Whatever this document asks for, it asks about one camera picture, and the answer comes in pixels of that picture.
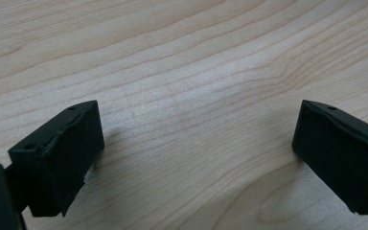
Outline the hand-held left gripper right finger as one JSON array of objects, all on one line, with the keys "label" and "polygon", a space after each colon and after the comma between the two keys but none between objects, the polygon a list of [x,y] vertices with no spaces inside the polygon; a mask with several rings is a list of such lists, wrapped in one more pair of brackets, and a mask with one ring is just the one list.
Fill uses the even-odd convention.
[{"label": "hand-held left gripper right finger", "polygon": [[304,100],[292,149],[348,206],[368,215],[368,124],[324,103]]}]

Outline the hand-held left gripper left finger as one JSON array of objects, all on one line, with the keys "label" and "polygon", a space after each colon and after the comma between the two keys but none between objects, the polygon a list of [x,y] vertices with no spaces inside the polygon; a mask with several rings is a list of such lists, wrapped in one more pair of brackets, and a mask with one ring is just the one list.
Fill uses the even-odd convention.
[{"label": "hand-held left gripper left finger", "polygon": [[35,217],[64,215],[96,157],[104,135],[96,101],[72,105],[9,149],[23,176]]}]

